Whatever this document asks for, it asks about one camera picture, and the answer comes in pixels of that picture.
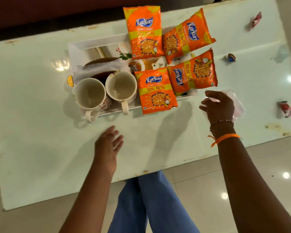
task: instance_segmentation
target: mug handle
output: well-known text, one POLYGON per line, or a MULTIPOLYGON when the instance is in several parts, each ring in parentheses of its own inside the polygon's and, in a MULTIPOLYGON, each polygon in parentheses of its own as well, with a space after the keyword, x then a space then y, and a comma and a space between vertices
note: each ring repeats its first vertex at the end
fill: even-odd
POLYGON ((85 113, 85 120, 88 123, 93 123, 98 118, 98 115, 99 115, 99 112, 98 111, 87 110, 86 113, 85 113))
POLYGON ((122 101, 122 109, 123 109, 123 114, 128 115, 128 103, 127 103, 127 101, 122 101))

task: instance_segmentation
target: white mug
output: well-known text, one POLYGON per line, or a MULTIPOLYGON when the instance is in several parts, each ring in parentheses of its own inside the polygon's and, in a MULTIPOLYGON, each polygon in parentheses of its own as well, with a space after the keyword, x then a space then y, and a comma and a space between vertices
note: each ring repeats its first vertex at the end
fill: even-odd
POLYGON ((122 104, 123 114, 128 115, 128 104, 137 96, 137 80, 131 73, 115 71, 106 80, 106 91, 113 100, 122 104))
POLYGON ((93 123, 111 105, 111 99, 106 93, 105 86, 95 78, 86 78, 74 88, 77 104, 86 110, 85 120, 93 123))

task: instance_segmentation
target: beaded bracelet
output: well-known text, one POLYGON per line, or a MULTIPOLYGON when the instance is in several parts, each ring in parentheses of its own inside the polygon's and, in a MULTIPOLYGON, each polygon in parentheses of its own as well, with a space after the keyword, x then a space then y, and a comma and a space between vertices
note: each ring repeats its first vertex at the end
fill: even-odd
POLYGON ((234 123, 231 120, 225 119, 225 120, 219 120, 216 123, 213 123, 212 125, 210 125, 210 130, 213 127, 213 125, 215 125, 217 123, 221 123, 221 122, 230 122, 233 125, 233 127, 234 127, 234 123))

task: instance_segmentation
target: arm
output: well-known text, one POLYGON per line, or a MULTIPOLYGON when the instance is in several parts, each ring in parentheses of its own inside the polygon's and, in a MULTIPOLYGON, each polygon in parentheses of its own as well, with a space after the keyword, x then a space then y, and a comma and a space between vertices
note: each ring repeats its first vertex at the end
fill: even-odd
POLYGON ((100 233, 108 202, 116 155, 123 136, 108 128, 95 143, 95 157, 78 197, 59 233, 100 233))
MULTIPOLYGON (((230 122, 217 123, 219 120, 232 120, 234 105, 232 99, 222 92, 206 91, 209 98, 202 101, 207 107, 200 109, 208 115, 213 125, 213 136, 219 137, 235 133, 230 122)), ((230 137, 218 144, 219 158, 224 180, 239 232, 291 232, 291 216, 268 187, 244 145, 237 137, 230 137)))

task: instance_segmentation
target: orange thread bracelet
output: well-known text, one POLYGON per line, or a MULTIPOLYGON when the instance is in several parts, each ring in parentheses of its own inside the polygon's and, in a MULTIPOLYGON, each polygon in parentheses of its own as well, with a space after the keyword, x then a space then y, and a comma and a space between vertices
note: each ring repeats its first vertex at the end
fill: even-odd
POLYGON ((215 144, 219 144, 220 141, 223 141, 224 139, 229 138, 229 137, 238 137, 238 138, 240 138, 240 136, 235 134, 235 133, 226 134, 224 136, 219 137, 218 139, 215 139, 213 136, 210 136, 210 135, 208 137, 212 137, 215 140, 215 142, 213 142, 211 147, 213 147, 215 144))

